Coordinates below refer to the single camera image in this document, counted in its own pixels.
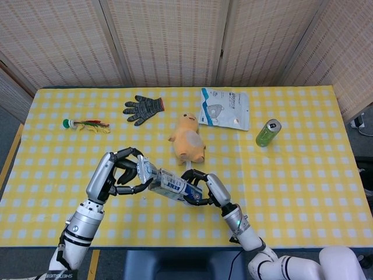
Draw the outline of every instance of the black cable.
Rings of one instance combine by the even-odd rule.
[[[231,270],[230,270],[230,272],[229,272],[229,277],[228,277],[228,280],[230,280],[231,279],[231,276],[232,276],[232,270],[233,270],[233,264],[234,264],[234,261],[235,261],[235,259],[236,258],[238,258],[238,256],[243,252],[243,251],[245,251],[244,249],[242,249],[235,257],[234,257],[234,259],[232,260],[232,263],[231,263]]]
[[[362,132],[362,131],[360,130],[360,127],[357,128],[357,131],[358,131],[361,135],[363,135],[363,136],[373,137],[372,134],[366,134],[366,133]]]

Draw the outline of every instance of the plush duck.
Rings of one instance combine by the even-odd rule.
[[[184,113],[168,140],[174,143],[180,165],[187,161],[201,163],[205,160],[206,146],[198,134],[198,121],[195,115]]]

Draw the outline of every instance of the face mask package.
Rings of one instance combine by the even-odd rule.
[[[203,87],[198,123],[249,130],[249,97]]]

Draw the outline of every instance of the black glove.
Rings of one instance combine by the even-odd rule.
[[[135,126],[141,125],[148,118],[154,116],[158,112],[164,111],[162,98],[151,99],[136,95],[135,99],[139,103],[131,101],[126,102],[124,105],[131,108],[126,108],[123,110],[123,114],[134,114],[130,116],[127,121],[138,120],[137,122],[135,122]]]

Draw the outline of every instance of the green can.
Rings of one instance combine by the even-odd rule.
[[[279,121],[274,118],[269,120],[256,137],[256,144],[259,147],[267,147],[280,130],[281,124]]]

